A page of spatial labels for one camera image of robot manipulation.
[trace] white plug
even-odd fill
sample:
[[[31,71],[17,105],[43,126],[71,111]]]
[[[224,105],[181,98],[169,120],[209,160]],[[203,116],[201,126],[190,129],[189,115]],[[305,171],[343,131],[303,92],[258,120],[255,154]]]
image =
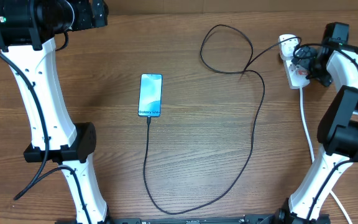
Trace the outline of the white plug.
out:
[[[291,37],[295,37],[292,34],[283,34],[278,38],[278,41],[287,40]],[[287,74],[288,83],[293,90],[309,85],[310,81],[306,79],[308,71],[300,65],[294,65],[292,63],[293,51],[299,44],[298,39],[291,39],[285,41],[278,46],[280,47],[280,56],[283,59],[285,73]]]
[[[278,41],[287,40],[289,38],[296,37],[292,34],[283,34],[278,38]],[[283,60],[291,60],[293,58],[293,51],[295,50],[295,47],[299,44],[299,41],[297,38],[291,39],[288,41],[285,41],[278,45],[280,47],[280,56]]]

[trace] black motor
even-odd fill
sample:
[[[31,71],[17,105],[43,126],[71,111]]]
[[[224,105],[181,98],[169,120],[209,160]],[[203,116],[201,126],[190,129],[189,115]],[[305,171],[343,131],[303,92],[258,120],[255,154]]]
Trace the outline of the black motor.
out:
[[[68,30],[107,25],[108,7],[103,0],[0,0],[0,48],[42,44]]]

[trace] white cable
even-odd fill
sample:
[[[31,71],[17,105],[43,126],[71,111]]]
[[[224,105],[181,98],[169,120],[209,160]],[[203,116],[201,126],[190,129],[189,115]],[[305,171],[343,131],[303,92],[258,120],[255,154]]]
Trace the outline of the white cable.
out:
[[[303,129],[305,130],[306,138],[308,140],[311,162],[313,163],[313,161],[314,161],[313,145],[310,140],[308,126],[306,125],[305,112],[303,111],[303,90],[302,90],[302,87],[299,88],[299,92],[300,92],[300,108],[301,108],[301,118],[302,118],[302,123],[303,123]],[[334,192],[332,190],[329,193],[333,196],[334,200],[338,204],[338,206],[341,209],[343,215],[345,216],[347,222],[349,224],[353,224],[350,216],[347,214],[345,208],[343,207],[342,203],[339,201],[338,197],[334,194]]]

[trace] plug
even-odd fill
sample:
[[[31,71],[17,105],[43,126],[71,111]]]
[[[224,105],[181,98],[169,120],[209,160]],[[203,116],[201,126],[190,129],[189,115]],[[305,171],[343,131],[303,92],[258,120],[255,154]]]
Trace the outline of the plug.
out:
[[[278,38],[278,41],[283,41],[291,37],[295,37],[295,35],[284,34]],[[307,69],[292,62],[293,51],[298,44],[298,39],[291,39],[278,45],[280,47],[280,56],[283,60],[285,73],[287,74],[288,84],[293,90],[307,86],[310,83],[310,80],[306,79],[308,75]]]
[[[278,38],[278,41],[287,40],[289,38],[296,37],[292,34],[283,34]],[[280,56],[283,60],[291,60],[293,58],[293,51],[295,47],[299,44],[298,39],[291,39],[286,42],[279,44],[280,47]]]
[[[302,47],[296,51],[295,56],[304,59],[293,58],[292,63],[295,65],[300,65],[303,68],[311,71],[311,64],[314,58],[317,56],[317,50],[309,46]]]

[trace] phone screen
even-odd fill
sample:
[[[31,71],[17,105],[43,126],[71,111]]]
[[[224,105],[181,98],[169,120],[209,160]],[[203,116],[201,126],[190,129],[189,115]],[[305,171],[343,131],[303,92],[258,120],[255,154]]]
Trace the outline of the phone screen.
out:
[[[160,116],[161,93],[162,75],[143,74],[140,81],[139,116]]]

